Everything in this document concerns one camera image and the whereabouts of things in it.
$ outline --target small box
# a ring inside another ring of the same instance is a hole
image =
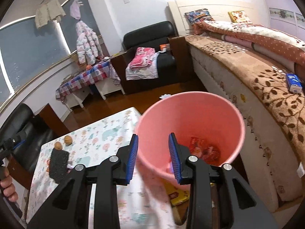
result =
[[[301,93],[302,85],[300,79],[295,74],[286,74],[288,90],[293,93]]]
[[[164,48],[166,48],[167,51],[170,51],[170,44],[162,44],[160,45],[160,50],[162,51]]]
[[[170,198],[170,202],[173,206],[177,206],[183,202],[186,202],[190,198],[190,193],[188,191],[183,191],[181,189],[177,189],[172,184],[168,183],[165,180],[162,180],[166,193]]]

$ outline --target wooden floor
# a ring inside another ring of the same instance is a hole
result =
[[[152,104],[159,101],[161,95],[173,95],[186,91],[206,91],[206,89],[201,81],[195,78],[185,83],[172,84],[131,95],[123,95],[121,91],[113,92],[106,96],[105,101],[99,94],[89,95],[83,102],[84,108],[74,107],[64,124],[70,131],[74,131],[130,107],[135,107],[142,114]]]

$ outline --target chair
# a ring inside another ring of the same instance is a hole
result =
[[[21,130],[26,132],[26,140],[13,150],[12,155],[27,172],[33,174],[41,146],[56,139],[57,135],[39,116],[34,117],[32,110],[24,103],[13,110],[0,128],[0,145]]]
[[[121,85],[126,94],[153,89],[178,82],[177,66],[174,56],[170,52],[161,53],[157,58],[158,78],[126,80],[125,69],[135,57],[138,47],[155,48],[160,51],[161,44],[167,44],[169,37],[175,36],[175,30],[171,22],[164,21],[129,32],[124,36],[123,44],[127,51],[111,60]]]

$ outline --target brown leaf-patterned blanket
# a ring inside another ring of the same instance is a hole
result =
[[[305,166],[305,96],[288,91],[281,64],[251,49],[208,36],[189,35],[186,41],[217,60],[264,104]]]

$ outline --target white cabinet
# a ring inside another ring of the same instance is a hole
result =
[[[97,90],[99,91],[100,95],[104,100],[106,100],[105,95],[109,94],[111,92],[115,92],[117,90],[121,90],[123,94],[125,94],[123,88],[121,85],[116,86],[111,78],[105,78],[101,81],[98,81],[95,83]]]
[[[90,94],[89,87],[79,89],[72,94],[66,96],[66,106],[68,108],[80,105],[83,108],[83,100]]]

